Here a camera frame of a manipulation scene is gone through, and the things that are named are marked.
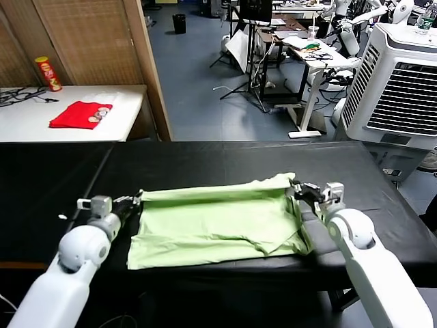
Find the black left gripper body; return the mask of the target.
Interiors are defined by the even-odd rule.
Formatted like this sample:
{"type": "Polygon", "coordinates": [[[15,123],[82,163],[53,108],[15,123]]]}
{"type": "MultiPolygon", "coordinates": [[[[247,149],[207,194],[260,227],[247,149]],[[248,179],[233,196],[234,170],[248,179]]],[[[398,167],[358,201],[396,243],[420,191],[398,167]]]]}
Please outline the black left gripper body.
{"type": "Polygon", "coordinates": [[[126,221],[140,209],[140,206],[136,208],[132,207],[132,200],[130,200],[129,197],[130,196],[121,196],[112,201],[111,212],[117,215],[120,221],[126,221]]]}

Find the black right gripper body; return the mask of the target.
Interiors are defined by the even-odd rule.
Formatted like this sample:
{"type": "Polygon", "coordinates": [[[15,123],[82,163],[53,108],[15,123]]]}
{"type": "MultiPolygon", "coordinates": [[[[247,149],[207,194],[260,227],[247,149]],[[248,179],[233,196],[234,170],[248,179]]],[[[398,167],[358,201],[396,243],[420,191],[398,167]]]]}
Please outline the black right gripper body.
{"type": "Polygon", "coordinates": [[[312,183],[306,184],[307,188],[305,188],[305,199],[299,201],[303,201],[306,205],[310,206],[314,215],[319,215],[321,213],[320,204],[324,202],[325,197],[322,194],[319,186],[312,183]]]}

